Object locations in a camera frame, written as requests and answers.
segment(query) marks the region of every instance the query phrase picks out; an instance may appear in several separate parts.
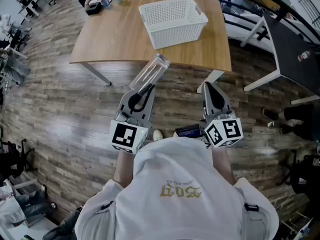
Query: black desk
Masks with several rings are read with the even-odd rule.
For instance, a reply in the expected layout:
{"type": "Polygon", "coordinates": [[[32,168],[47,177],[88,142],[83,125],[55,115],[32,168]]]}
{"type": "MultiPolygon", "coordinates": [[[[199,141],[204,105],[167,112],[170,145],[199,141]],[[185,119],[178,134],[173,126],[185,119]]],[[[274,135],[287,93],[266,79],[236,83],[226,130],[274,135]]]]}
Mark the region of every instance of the black desk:
{"type": "MultiPolygon", "coordinates": [[[[248,92],[282,76],[313,92],[315,96],[312,96],[312,100],[319,99],[320,68],[318,66],[316,56],[312,52],[309,58],[299,61],[299,55],[312,49],[302,38],[281,22],[267,14],[264,14],[261,20],[252,29],[248,38],[241,43],[241,46],[243,47],[248,40],[257,33],[263,24],[268,31],[277,69],[263,78],[245,86],[244,91],[248,92]]],[[[292,101],[291,103],[298,104],[300,102],[292,101]]]]}

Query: white plastic basket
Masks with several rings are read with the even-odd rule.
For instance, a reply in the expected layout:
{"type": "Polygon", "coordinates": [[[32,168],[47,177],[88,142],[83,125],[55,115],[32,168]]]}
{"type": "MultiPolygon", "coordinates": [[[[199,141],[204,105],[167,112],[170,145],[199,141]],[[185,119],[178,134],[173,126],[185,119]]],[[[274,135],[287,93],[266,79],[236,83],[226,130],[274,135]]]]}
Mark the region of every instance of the white plastic basket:
{"type": "Polygon", "coordinates": [[[194,0],[164,0],[139,6],[154,49],[199,39],[207,16],[194,0]]]}

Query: white shoe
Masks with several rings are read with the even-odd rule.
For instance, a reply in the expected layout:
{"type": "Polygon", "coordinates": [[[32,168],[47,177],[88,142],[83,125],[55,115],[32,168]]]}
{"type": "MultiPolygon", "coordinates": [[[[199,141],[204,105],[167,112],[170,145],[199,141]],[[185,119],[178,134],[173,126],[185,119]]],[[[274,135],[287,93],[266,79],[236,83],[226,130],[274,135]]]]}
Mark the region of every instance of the white shoe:
{"type": "Polygon", "coordinates": [[[156,142],[156,141],[160,141],[164,138],[164,135],[162,134],[162,132],[160,130],[157,130],[155,129],[153,131],[153,141],[156,142]]]}

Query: clear plastic cup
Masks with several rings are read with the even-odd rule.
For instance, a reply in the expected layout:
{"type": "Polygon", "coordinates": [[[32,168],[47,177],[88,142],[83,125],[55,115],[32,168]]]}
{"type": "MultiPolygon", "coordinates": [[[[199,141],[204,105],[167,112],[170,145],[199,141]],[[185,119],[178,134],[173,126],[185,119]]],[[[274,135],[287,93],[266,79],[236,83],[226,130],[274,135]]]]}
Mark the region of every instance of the clear plastic cup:
{"type": "Polygon", "coordinates": [[[132,90],[138,89],[138,92],[140,92],[149,84],[154,85],[169,66],[169,60],[161,54],[156,54],[130,83],[129,87],[132,90]]]}

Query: backpack strap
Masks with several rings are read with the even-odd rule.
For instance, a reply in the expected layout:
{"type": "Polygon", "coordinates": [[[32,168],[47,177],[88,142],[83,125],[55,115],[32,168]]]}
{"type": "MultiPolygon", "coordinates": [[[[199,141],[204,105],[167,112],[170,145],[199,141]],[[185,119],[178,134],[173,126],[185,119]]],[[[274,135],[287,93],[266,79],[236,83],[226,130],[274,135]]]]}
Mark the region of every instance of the backpack strap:
{"type": "Polygon", "coordinates": [[[241,240],[268,240],[269,238],[269,212],[255,204],[246,202],[241,188],[236,189],[244,198],[242,209],[241,240]]]}

